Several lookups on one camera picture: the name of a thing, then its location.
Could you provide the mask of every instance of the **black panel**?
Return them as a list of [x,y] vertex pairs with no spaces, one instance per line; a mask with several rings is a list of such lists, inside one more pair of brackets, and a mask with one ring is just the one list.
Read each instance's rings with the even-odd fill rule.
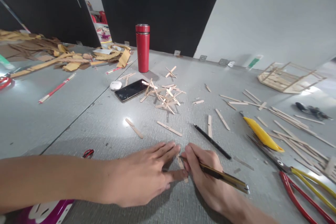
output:
[[22,30],[23,27],[0,2],[0,29],[14,31]]
[[150,48],[193,57],[216,0],[102,0],[112,40],[136,46],[135,25],[150,25]]
[[100,46],[85,0],[4,1],[32,33],[57,37],[62,42]]

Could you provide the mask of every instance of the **black tool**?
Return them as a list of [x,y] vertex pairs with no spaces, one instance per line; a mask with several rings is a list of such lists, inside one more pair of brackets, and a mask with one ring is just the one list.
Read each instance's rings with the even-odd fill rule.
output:
[[222,149],[211,137],[209,137],[200,127],[198,127],[196,124],[193,124],[195,128],[206,138],[208,141],[216,147],[217,150],[219,150],[227,159],[232,159],[232,157]]
[[[188,162],[188,160],[186,158],[184,158],[182,156],[180,156],[180,158],[183,159],[185,162]],[[201,170],[204,173],[210,175],[211,177],[214,177],[215,179],[221,180],[221,181],[233,186],[234,188],[238,189],[239,191],[242,191],[246,194],[250,194],[249,186],[245,182],[243,182],[243,181],[241,181],[241,180],[239,180],[239,179],[237,179],[237,178],[235,178],[235,177],[233,177],[233,176],[231,176],[231,175],[229,175],[225,172],[220,172],[220,171],[217,171],[215,169],[212,169],[211,167],[209,167],[205,164],[202,164],[200,161],[199,161],[199,163],[200,163],[199,166],[201,167]]]

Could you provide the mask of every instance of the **black pen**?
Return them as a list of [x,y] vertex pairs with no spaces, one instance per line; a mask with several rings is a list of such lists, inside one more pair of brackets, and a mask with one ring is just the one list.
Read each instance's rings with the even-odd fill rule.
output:
[[196,124],[193,124],[195,128],[206,138],[208,141],[216,147],[217,150],[219,150],[227,159],[232,159],[232,157],[222,149],[214,140],[212,140],[211,137],[209,137],[200,127],[198,127]]

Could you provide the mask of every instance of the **gray table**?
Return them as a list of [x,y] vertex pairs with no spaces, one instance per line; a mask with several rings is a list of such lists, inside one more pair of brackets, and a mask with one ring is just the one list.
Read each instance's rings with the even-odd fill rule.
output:
[[[94,49],[75,46],[71,50],[86,53]],[[131,55],[130,61],[136,58],[137,55]],[[18,67],[41,63],[13,62]],[[115,67],[116,64],[105,64],[78,69],[76,76],[43,104],[38,100],[72,73],[50,66],[15,78],[14,85],[0,91],[0,159],[41,154],[125,71],[105,74]]]
[[[173,106],[175,115],[163,109],[156,109],[159,104],[155,97],[148,97],[143,103],[139,100],[143,95],[121,103],[114,93],[107,89],[95,101],[94,106],[88,107],[79,116],[71,127],[64,131],[60,137],[45,151],[47,154],[64,154],[81,156],[86,149],[95,149],[96,159],[116,159],[125,157],[134,151],[148,148],[160,141],[174,140],[184,146],[193,142],[204,149],[217,151],[209,144],[192,126],[196,123],[207,131],[208,115],[212,116],[213,138],[227,150],[232,156],[236,156],[254,167],[254,171],[237,161],[228,161],[219,152],[222,165],[227,173],[233,175],[233,171],[240,168],[241,171],[235,176],[245,181],[250,186],[251,194],[247,196],[253,204],[264,212],[273,216],[281,223],[307,223],[302,215],[296,210],[289,199],[279,176],[278,170],[270,164],[265,164],[266,157],[249,142],[245,135],[250,133],[245,121],[238,111],[230,108],[219,96],[223,94],[236,99],[247,100],[242,94],[244,89],[258,96],[262,101],[267,101],[267,106],[276,108],[290,114],[299,113],[292,104],[303,102],[319,106],[326,110],[331,117],[336,118],[336,101],[327,96],[321,90],[302,95],[289,95],[279,93],[269,87],[260,84],[257,80],[258,71],[246,71],[244,68],[226,68],[215,63],[200,62],[192,58],[176,58],[165,53],[150,52],[150,71],[145,74],[138,72],[136,64],[129,67],[123,74],[136,72],[129,82],[144,78],[153,78],[156,86],[176,84],[178,88],[187,92],[180,94],[178,100],[181,106]],[[177,79],[165,78],[167,70],[177,66],[174,74]],[[205,83],[212,92],[208,92]],[[193,105],[192,102],[203,99],[205,102]],[[281,129],[273,122],[279,121],[283,126],[292,131],[301,140],[306,141],[326,156],[335,154],[335,149],[322,143],[307,133],[294,128],[292,125],[271,114],[267,110],[258,111],[257,107],[249,105],[235,105],[238,110],[244,110],[247,115],[254,118],[260,116],[268,123],[268,132]],[[228,123],[231,131],[226,130],[215,112],[219,109]],[[144,135],[140,139],[125,122],[129,118]],[[156,121],[182,133],[179,137],[174,133],[158,125]],[[326,125],[318,125],[304,121],[319,136],[336,143],[334,138],[335,121],[326,121]],[[285,143],[275,141],[286,152],[279,154],[284,163],[313,174],[305,167],[294,161],[299,158]],[[177,161],[174,161],[170,169],[178,169]],[[327,178],[320,178],[334,191],[336,186]],[[305,186],[305,192],[331,216],[334,216],[321,201],[314,196]],[[317,211],[305,200],[300,201],[317,222],[323,222]],[[223,217],[211,211],[195,190],[192,180],[188,184],[184,182],[174,183],[170,190],[153,199],[148,205],[134,208],[120,208],[116,205],[99,205],[95,203],[75,202],[71,212],[64,223],[222,223]]]

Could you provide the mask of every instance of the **red thermos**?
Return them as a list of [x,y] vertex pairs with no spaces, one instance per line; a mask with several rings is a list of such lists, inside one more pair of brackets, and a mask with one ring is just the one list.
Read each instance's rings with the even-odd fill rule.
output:
[[139,72],[148,72],[149,67],[149,31],[148,24],[137,24],[136,31],[136,46],[138,48],[138,67]]

